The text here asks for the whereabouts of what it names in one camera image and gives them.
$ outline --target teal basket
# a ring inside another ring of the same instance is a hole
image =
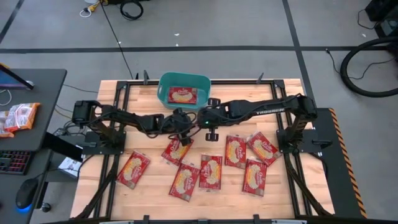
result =
[[[207,105],[210,96],[211,81],[203,75],[168,72],[160,78],[157,87],[157,97],[168,109],[183,108],[190,111],[198,111]],[[198,89],[198,98],[195,105],[186,103],[169,103],[167,98],[170,87],[192,87]]]

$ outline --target gray floor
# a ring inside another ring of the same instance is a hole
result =
[[[301,46],[352,46],[377,37],[356,24],[356,16],[369,0],[289,0]],[[0,1],[0,30],[17,0]],[[280,0],[152,0],[142,3],[139,21],[124,20],[116,6],[107,15],[123,47],[175,47],[215,45],[293,46]],[[78,13],[83,0],[25,0],[0,49],[65,49],[117,47],[101,8],[90,18]],[[367,15],[363,24],[370,26]],[[347,52],[332,52],[337,66]],[[151,78],[163,73],[199,73],[210,78],[301,78],[294,51],[128,52],[133,72],[145,69]],[[312,89],[321,107],[336,110],[353,169],[369,218],[398,220],[395,153],[395,112],[398,96],[371,99],[352,94],[333,72],[325,52],[303,52]],[[349,65],[352,76],[361,76],[371,62],[389,59],[385,52],[360,53]],[[14,68],[65,68],[65,83],[97,90],[100,80],[128,79],[120,53],[0,54],[0,62]],[[372,67],[359,86],[386,90],[398,84],[396,64]],[[95,94],[64,87],[58,104],[72,109],[76,100]],[[54,114],[49,131],[67,119]],[[76,185],[50,185],[45,199],[49,213],[35,212],[32,223],[65,220],[69,216]]]

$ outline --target laptop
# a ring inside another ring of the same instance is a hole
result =
[[[33,90],[34,84],[19,77],[0,63],[0,90],[28,89]]]

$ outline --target black desk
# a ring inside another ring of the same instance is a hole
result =
[[[53,152],[42,149],[55,104],[57,103],[67,71],[63,69],[13,69],[20,77],[34,82],[33,90],[11,90],[12,101],[7,106],[0,106],[1,111],[8,110],[18,103],[41,103],[31,130],[18,131],[14,138],[0,139],[0,150],[36,151],[27,175],[0,174],[0,223],[29,223],[33,209],[39,201],[46,175],[40,176],[33,205],[28,213],[16,210],[16,193],[26,179],[33,178],[47,170]]]

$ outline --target wooden tabletop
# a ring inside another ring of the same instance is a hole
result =
[[[285,79],[287,95],[303,93],[299,79]],[[113,104],[116,80],[102,81],[98,101]],[[157,99],[156,86],[133,86],[129,95],[128,112],[138,115],[164,113],[171,114]],[[268,85],[213,85],[211,97],[222,102],[230,100],[260,101],[272,99]],[[206,130],[193,137],[194,144],[185,156],[185,160],[199,166],[202,153],[224,155],[227,134],[248,136],[261,131],[273,145],[277,146],[277,129],[274,114],[256,116],[240,125],[220,127],[218,142],[205,141]],[[253,214],[260,218],[293,218],[294,213],[287,182],[283,157],[267,170],[266,188],[263,197],[242,193],[244,170],[235,167],[222,167],[222,182],[219,192],[205,192],[198,188],[198,182],[190,202],[169,196],[170,186],[177,172],[177,167],[162,161],[161,153],[170,142],[167,136],[149,139],[133,127],[126,127],[127,138],[124,154],[119,161],[119,170],[126,163],[133,150],[150,157],[151,162],[134,190],[123,184],[116,184],[112,210],[112,220],[142,220],[150,215],[152,220],[181,219],[252,219]],[[248,149],[248,157],[254,156]],[[305,180],[315,198],[330,213],[334,213],[322,162],[307,154],[301,154]],[[90,201],[98,188],[103,156],[94,156],[81,169],[71,217],[78,215]],[[300,211],[304,214],[301,192],[296,185]],[[101,215],[104,215],[108,192],[104,194]]]

